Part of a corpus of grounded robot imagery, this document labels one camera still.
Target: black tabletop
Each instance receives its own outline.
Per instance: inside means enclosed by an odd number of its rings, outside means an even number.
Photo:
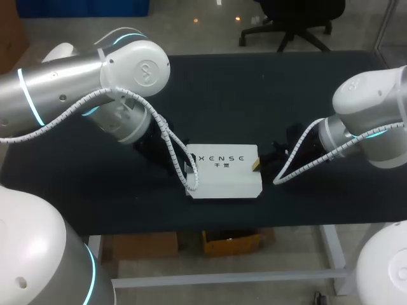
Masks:
[[[333,114],[331,99],[349,77],[379,64],[365,52],[170,57],[171,77],[148,100],[191,143],[285,141],[290,124]],[[1,182],[55,206],[79,234],[240,229],[407,219],[407,168],[379,170],[354,156],[255,200],[194,201],[176,177],[146,162],[81,116],[10,147]]]

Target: brown cardboard box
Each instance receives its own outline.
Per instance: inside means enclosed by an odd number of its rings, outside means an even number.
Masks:
[[[236,231],[237,236],[233,236],[235,235],[233,231],[230,232],[230,238],[214,238],[213,232],[202,231],[205,255],[208,257],[222,257],[249,254],[257,251],[260,245],[269,246],[275,243],[275,233],[272,227],[253,232],[248,231],[245,234]]]
[[[208,257],[249,254],[257,251],[260,246],[261,235],[255,232],[245,236],[216,240],[211,240],[210,234],[202,231],[203,250]]]
[[[28,45],[15,0],[0,0],[0,74],[13,68]]]
[[[178,254],[176,232],[113,235],[113,259],[125,261]]]

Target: cable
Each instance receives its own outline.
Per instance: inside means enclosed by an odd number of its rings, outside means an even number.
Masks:
[[[280,171],[280,173],[276,176],[276,178],[273,180],[273,183],[275,185],[278,184],[283,184],[289,180],[291,180],[292,178],[298,176],[299,174],[309,170],[310,168],[313,168],[315,166],[317,166],[318,164],[321,164],[322,162],[327,161],[328,159],[332,159],[334,158],[336,155],[340,154],[342,151],[348,149],[351,146],[354,146],[355,144],[359,143],[360,141],[368,138],[369,136],[378,133],[378,132],[384,132],[386,130],[391,130],[391,129],[395,129],[395,128],[400,128],[404,126],[403,122],[399,122],[399,123],[393,123],[393,124],[387,124],[387,125],[383,125],[381,127],[376,127],[372,130],[369,130],[368,132],[364,132],[361,135],[358,135],[356,138],[353,138],[352,140],[344,143],[343,145],[341,145],[340,147],[337,147],[336,149],[334,149],[333,151],[330,151],[329,153],[323,155],[322,157],[308,163],[307,165],[297,169],[296,171],[294,171],[293,173],[290,173],[289,175],[285,176],[284,178],[281,179],[281,176],[284,175],[284,173],[286,172],[288,166],[290,165],[290,163],[292,162],[295,154],[297,153],[298,148],[300,147],[300,145],[302,144],[302,142],[304,141],[304,138],[307,136],[308,132],[312,129],[312,127],[314,127],[318,122],[320,122],[322,119],[318,119],[317,121],[314,121],[313,123],[311,123],[311,125],[304,131],[303,135],[301,136],[301,138],[299,139],[299,141],[297,142],[297,144],[295,145],[290,157],[288,158],[286,164],[284,165],[283,169]]]
[[[131,92],[129,90],[123,89],[123,88],[115,88],[116,92],[120,92],[130,98],[135,99],[139,103],[141,103],[152,115],[152,117],[155,119],[157,122],[157,125],[159,129],[161,130],[162,133],[162,138],[165,141],[170,157],[172,160],[172,164],[174,165],[174,168],[177,172],[178,178],[183,184],[183,186],[189,190],[189,191],[196,191],[199,185],[199,176],[198,176],[198,170],[197,170],[197,165],[195,164],[194,159],[192,158],[192,155],[190,152],[188,152],[188,149],[186,146],[181,142],[181,140],[178,139],[178,137],[169,129],[168,125],[166,122],[163,121],[162,117],[156,112],[156,110],[153,108],[153,106],[147,102],[144,98],[142,98],[140,95]],[[88,95],[85,95],[83,98],[75,102],[72,106],[70,106],[67,110],[65,110],[60,116],[49,122],[47,125],[44,127],[41,127],[40,129],[36,130],[35,132],[29,133],[27,135],[23,135],[21,137],[15,137],[15,138],[0,138],[0,143],[2,144],[12,144],[12,143],[20,143],[20,142],[25,142],[28,140],[35,139],[36,137],[43,135],[46,132],[49,132],[52,128],[56,127],[58,124],[63,122],[66,118],[68,118],[70,115],[72,115],[75,111],[77,111],[83,104],[89,102],[91,99],[98,97],[99,95],[107,94],[113,92],[112,89],[110,88],[105,88],[105,89],[100,89],[96,90],[92,93],[89,93]],[[177,156],[174,152],[174,148],[171,143],[171,138],[174,139],[174,141],[181,147],[181,149],[185,152],[187,155],[195,177],[195,185],[193,187],[188,185],[188,182],[186,181],[183,172],[181,171],[181,168],[179,167],[178,159]]]
[[[303,143],[303,141],[305,140],[305,137],[308,135],[308,133],[311,131],[311,129],[318,124],[319,122],[323,121],[324,119],[316,119],[314,122],[312,122],[310,124],[310,126],[307,127],[307,129],[305,129],[305,131],[303,132],[303,134],[301,135],[300,139],[297,141],[297,144],[295,144],[293,151],[291,152],[291,154],[288,157],[288,160],[286,161],[286,164],[284,164],[282,170],[279,172],[279,174],[276,176],[276,178],[274,178],[273,183],[275,183],[276,180],[280,180],[281,176],[284,175],[284,173],[286,172],[286,170],[288,169],[288,167],[290,166],[291,162],[293,161],[298,149],[300,148],[301,144]]]

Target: office chair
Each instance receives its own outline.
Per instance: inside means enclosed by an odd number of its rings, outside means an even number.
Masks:
[[[245,36],[254,33],[285,32],[277,52],[283,52],[297,35],[320,49],[330,51],[307,29],[325,27],[324,34],[332,33],[331,21],[345,11],[345,0],[257,0],[266,15],[263,25],[243,30],[239,46],[246,46]]]

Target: floor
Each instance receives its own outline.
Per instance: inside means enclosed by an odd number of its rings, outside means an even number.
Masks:
[[[348,257],[368,228],[367,224],[337,226]],[[177,257],[103,263],[113,278],[288,271],[328,268],[316,227],[277,227],[276,242],[265,241],[259,252],[235,257],[206,258],[199,234],[180,233]],[[130,304],[278,304],[312,305],[315,291],[328,295],[331,305],[359,305],[358,296],[337,297],[331,280],[185,285],[117,290],[118,305]]]
[[[386,5],[387,0],[347,0],[344,14],[333,20],[331,36],[324,35],[320,27],[311,32],[332,50],[371,50]],[[79,51],[89,49],[118,27],[142,31],[169,55],[276,51],[283,33],[249,35],[247,46],[238,47],[240,31],[261,24],[263,18],[253,0],[151,0],[145,18],[25,19],[31,48],[20,65],[42,61],[46,52],[62,42]],[[295,37],[286,51],[317,49]]]
[[[345,13],[333,21],[331,36],[324,35],[321,28],[312,29],[312,33],[332,50],[371,50],[386,5],[387,0],[347,0]],[[275,51],[282,33],[251,35],[247,37],[246,47],[238,47],[240,31],[259,25],[263,18],[259,5],[252,0],[151,0],[150,14],[146,18],[26,19],[24,24],[31,47],[18,66],[40,63],[47,52],[61,42],[70,42],[79,51],[89,49],[93,42],[118,27],[139,29],[169,55]],[[316,49],[296,37],[286,51]],[[5,153],[6,146],[0,146],[0,166]],[[366,228],[367,225],[338,226],[347,255]],[[116,272],[123,278],[327,267],[316,228],[278,227],[275,231],[277,242],[266,245],[258,253],[218,259],[203,258],[199,241],[185,233],[184,240],[188,242],[179,257],[122,261]],[[105,266],[112,270],[109,263]],[[117,297],[118,305],[311,305],[316,290],[327,294],[331,305],[360,304],[357,296],[336,297],[328,280],[137,288],[119,290]]]

